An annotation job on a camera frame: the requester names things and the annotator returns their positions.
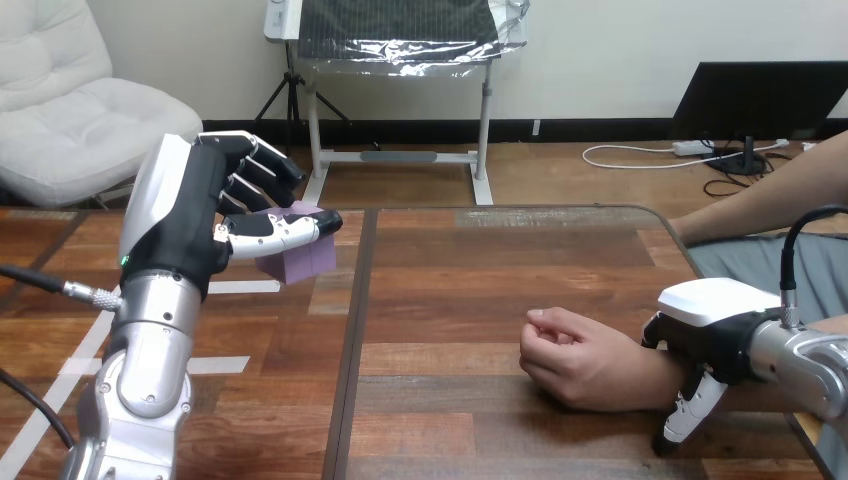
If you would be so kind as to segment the person's hand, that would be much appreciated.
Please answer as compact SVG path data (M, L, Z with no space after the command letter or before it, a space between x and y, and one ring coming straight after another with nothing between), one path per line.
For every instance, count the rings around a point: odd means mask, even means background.
M567 407L597 412L667 409L681 381L667 353L562 308L527 312L519 365Z

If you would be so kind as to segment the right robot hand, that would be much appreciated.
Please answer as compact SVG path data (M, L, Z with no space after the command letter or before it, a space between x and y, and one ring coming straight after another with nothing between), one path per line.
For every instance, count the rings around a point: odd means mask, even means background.
M675 410L652 441L659 456L677 450L715 409L730 385L754 378L754 332L780 316L780 297L729 278L702 278L664 289L643 326L641 345L660 344L690 364Z

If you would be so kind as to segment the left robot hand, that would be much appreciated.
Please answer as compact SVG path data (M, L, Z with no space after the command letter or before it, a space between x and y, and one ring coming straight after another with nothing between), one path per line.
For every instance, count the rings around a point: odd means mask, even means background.
M285 154L244 130L202 132L193 141L162 137L142 163L119 243L125 287L152 271L208 291L233 259L304 252L332 240L335 210L301 213L294 189L306 174Z

